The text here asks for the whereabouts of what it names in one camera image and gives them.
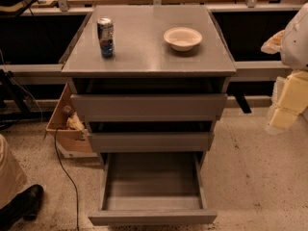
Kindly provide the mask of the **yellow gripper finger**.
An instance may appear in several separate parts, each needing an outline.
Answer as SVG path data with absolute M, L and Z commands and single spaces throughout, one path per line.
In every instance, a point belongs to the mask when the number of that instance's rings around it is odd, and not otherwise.
M 281 50 L 282 38 L 284 36 L 284 30 L 281 30 L 269 38 L 261 46 L 261 51 L 267 54 L 275 54 Z
M 266 131 L 272 135 L 286 132 L 308 108 L 308 72 L 293 71 L 274 84 Z

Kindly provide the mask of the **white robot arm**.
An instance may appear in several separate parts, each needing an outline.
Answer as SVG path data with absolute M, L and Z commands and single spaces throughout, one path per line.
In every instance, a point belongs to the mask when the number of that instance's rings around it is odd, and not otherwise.
M 305 3 L 286 28 L 261 47 L 267 54 L 280 53 L 281 62 L 293 71 L 274 84 L 266 130 L 286 132 L 308 108 L 308 4 Z

